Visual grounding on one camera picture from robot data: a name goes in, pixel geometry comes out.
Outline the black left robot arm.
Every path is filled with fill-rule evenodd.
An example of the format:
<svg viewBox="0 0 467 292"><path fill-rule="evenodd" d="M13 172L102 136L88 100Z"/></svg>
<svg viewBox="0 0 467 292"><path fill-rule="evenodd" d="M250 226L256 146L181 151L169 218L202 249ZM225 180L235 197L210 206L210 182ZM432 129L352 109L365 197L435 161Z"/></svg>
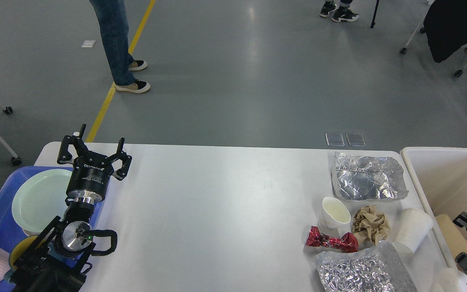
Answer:
<svg viewBox="0 0 467 292"><path fill-rule="evenodd" d="M63 217L56 216L32 242L22 240L9 257L6 274L15 292L78 292L92 269L90 256L115 251L118 235L90 225L96 204L105 199L111 177L123 180L132 156L124 151L124 138L107 156L93 152L83 142L86 125L79 135L65 135L57 162L73 166L67 185Z"/></svg>

